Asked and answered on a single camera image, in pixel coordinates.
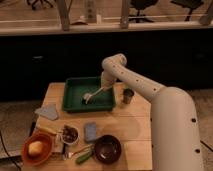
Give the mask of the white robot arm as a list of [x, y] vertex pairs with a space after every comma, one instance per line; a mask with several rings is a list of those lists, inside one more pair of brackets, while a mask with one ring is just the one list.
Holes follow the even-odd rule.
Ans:
[[126, 68], [123, 54], [102, 61], [101, 85], [119, 79], [150, 104], [152, 171], [204, 171], [197, 112], [192, 97]]

